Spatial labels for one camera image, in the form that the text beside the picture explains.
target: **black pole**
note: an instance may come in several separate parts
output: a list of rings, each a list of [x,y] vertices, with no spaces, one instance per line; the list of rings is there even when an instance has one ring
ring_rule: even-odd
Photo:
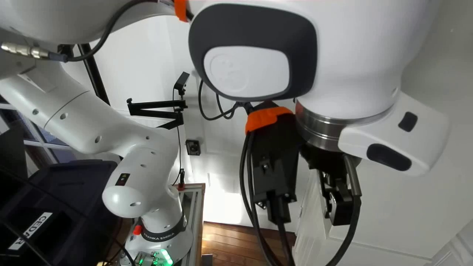
[[[85,55],[86,53],[90,52],[91,49],[90,44],[79,44],[78,47],[81,55]],[[84,65],[86,66],[92,87],[94,87],[95,94],[106,104],[110,105],[110,101],[108,100],[107,92],[105,91],[104,83],[102,82],[102,77],[98,71],[94,56],[90,56],[85,59]]]

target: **wooden floor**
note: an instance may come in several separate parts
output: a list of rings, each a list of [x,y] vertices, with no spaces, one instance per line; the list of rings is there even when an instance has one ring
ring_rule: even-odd
[[[262,234],[279,261],[286,265],[278,232],[263,229]],[[296,235],[288,233],[287,236],[293,246]],[[204,222],[202,254],[212,254],[214,266],[267,265],[254,229],[250,227]]]

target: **red knob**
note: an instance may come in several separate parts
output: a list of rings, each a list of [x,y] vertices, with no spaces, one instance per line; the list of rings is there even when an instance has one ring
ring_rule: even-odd
[[[141,225],[136,225],[135,229],[133,230],[133,234],[135,236],[141,235],[142,230],[143,230],[143,227]]]

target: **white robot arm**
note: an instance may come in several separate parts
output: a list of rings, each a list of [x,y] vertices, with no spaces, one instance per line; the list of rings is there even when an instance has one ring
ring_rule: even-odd
[[[0,30],[0,42],[33,45],[18,35],[55,44],[90,42],[131,2],[0,1],[0,27],[12,32]],[[140,1],[111,30],[174,14],[173,2],[155,2]],[[449,123],[402,93],[401,75],[420,49],[439,2],[189,1],[187,11],[194,14],[190,55],[201,78],[223,97],[244,102],[297,98],[297,130],[318,149],[419,176],[441,155]],[[54,52],[2,48],[45,59]],[[169,131],[120,116],[67,76],[58,62],[7,53],[0,59],[0,94],[20,112],[81,152],[124,156],[103,194],[113,213],[141,216],[146,229],[157,234],[182,222],[177,192],[166,186],[177,151],[167,141]],[[122,174],[130,174],[124,186],[119,185]],[[192,241],[185,231],[179,235],[184,244],[170,250],[174,261]],[[162,245],[143,238],[126,247],[150,251]]]

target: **white label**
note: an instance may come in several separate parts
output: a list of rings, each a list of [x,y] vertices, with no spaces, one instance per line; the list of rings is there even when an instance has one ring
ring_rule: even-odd
[[[26,229],[26,231],[23,233],[23,235],[26,238],[30,238],[43,224],[44,222],[52,215],[53,213],[43,213],[39,216],[39,218],[31,224],[31,226]],[[9,250],[18,250],[23,246],[25,242],[23,239],[18,238],[8,249]]]

